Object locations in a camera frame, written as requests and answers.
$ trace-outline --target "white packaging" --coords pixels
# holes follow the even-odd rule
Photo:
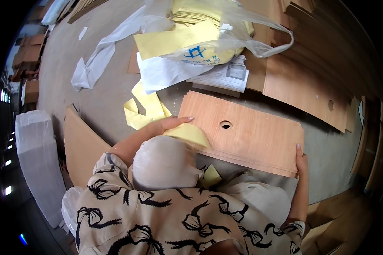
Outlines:
[[[55,228],[62,221],[61,200],[66,189],[50,116],[44,110],[17,115],[15,137],[27,185],[42,214]]]

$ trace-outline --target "paper document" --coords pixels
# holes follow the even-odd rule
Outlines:
[[[243,93],[249,73],[244,61],[245,56],[239,55],[228,63],[216,65],[210,71],[186,81]]]
[[[142,60],[139,52],[136,56],[143,89],[146,94],[165,89],[173,84],[207,72],[214,67],[198,66],[161,57]]]
[[[88,29],[87,27],[84,27],[84,29],[82,30],[82,32],[78,36],[79,41],[81,41],[82,37],[84,37],[84,34],[85,34],[85,32],[87,32],[87,29]]]

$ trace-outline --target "concrete floor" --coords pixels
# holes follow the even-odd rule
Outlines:
[[[140,7],[140,1],[107,1],[72,24],[66,22],[68,17],[65,18],[48,38],[40,69],[38,109],[52,115],[60,148],[63,148],[65,109],[70,104],[76,106],[82,119],[110,145],[135,132],[126,124],[123,110],[123,104],[133,98],[131,89],[140,79],[139,74],[127,73],[133,37],[116,44],[115,54],[92,90],[77,92],[71,85],[71,78],[78,60],[83,57],[87,61],[98,42]],[[84,27],[88,30],[79,41],[78,35]],[[183,96],[190,89],[191,83],[181,82],[159,91],[158,96],[172,114],[177,115]],[[247,90],[240,99],[208,91],[204,93],[301,123],[305,129],[304,152],[309,158],[310,204],[352,186],[350,171],[362,130],[357,113],[355,131],[342,134],[323,121],[261,93]],[[142,106],[138,104],[138,107],[144,114]],[[213,164],[224,177],[242,169],[203,155],[197,155],[196,162],[198,167]],[[293,196],[296,179],[260,171],[256,173],[265,183],[280,186],[290,197]]]

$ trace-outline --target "wood grain panel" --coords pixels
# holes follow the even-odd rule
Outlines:
[[[207,135],[211,149],[194,145],[204,155],[283,176],[295,177],[296,144],[303,146],[301,124],[194,91],[184,96],[179,117]],[[223,129],[220,123],[231,127]]]
[[[317,74],[282,55],[268,58],[263,94],[299,108],[340,130],[346,129],[347,100]]]

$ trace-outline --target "paper scrap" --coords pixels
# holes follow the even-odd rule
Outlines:
[[[203,176],[200,178],[200,182],[205,189],[209,189],[211,186],[219,183],[221,180],[221,176],[213,165],[209,165],[206,169],[204,169]]]
[[[133,127],[135,130],[139,130],[153,121],[152,118],[148,118],[145,115],[138,113],[139,110],[133,98],[127,101],[123,105],[123,108],[125,110],[126,123],[128,126]]]
[[[143,90],[142,80],[140,80],[132,89],[132,94],[146,110],[146,116],[153,120],[164,118],[163,108],[156,93],[150,95]]]
[[[209,140],[203,130],[190,123],[183,123],[173,129],[166,130],[163,135],[192,142],[206,148],[211,148]]]
[[[134,35],[142,60],[173,53],[187,46],[217,40],[219,29],[211,20],[173,31]]]
[[[244,64],[245,59],[245,56],[239,55],[226,64],[216,65],[210,71],[186,81],[243,93],[249,74]]]
[[[81,41],[82,37],[84,37],[84,34],[85,34],[85,32],[87,32],[87,29],[88,29],[87,27],[84,27],[84,29],[82,30],[82,32],[78,36],[79,41]]]
[[[135,130],[143,128],[148,123],[165,117],[170,117],[171,113],[166,106],[159,100],[156,93],[147,95],[143,90],[142,80],[133,87],[132,94],[146,110],[146,115],[139,114],[135,100],[132,98],[124,105],[126,123]]]
[[[214,67],[198,66],[161,57],[142,60],[139,52],[136,57],[143,89],[146,94],[165,89],[173,84],[207,72]]]
[[[363,102],[360,101],[358,110],[359,110],[360,122],[362,123],[362,126],[363,126],[363,120],[364,120],[365,118],[363,118],[363,116],[362,116],[362,109],[363,109],[363,106],[362,106],[362,105],[363,105]]]

